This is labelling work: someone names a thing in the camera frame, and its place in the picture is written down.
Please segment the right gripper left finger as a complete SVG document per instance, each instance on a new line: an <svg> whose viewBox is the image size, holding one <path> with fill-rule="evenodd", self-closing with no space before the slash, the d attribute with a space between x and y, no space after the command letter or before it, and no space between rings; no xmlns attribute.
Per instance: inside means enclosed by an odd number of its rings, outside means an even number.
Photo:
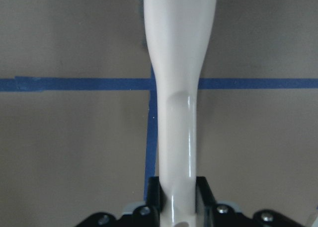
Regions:
<svg viewBox="0 0 318 227"><path fill-rule="evenodd" d="M155 176L148 180L145 204L135 207L119 219L106 212L94 213L77 227L159 227L161 209L161 186L159 177Z"/></svg>

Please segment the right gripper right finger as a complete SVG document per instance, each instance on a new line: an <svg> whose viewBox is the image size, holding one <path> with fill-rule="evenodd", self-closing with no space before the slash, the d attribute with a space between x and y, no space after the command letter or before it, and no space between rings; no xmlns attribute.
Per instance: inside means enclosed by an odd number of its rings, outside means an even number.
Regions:
<svg viewBox="0 0 318 227"><path fill-rule="evenodd" d="M235 204L217 202L208 181L196 178L197 227L301 227L295 220L270 209L262 209L251 218L245 216Z"/></svg>

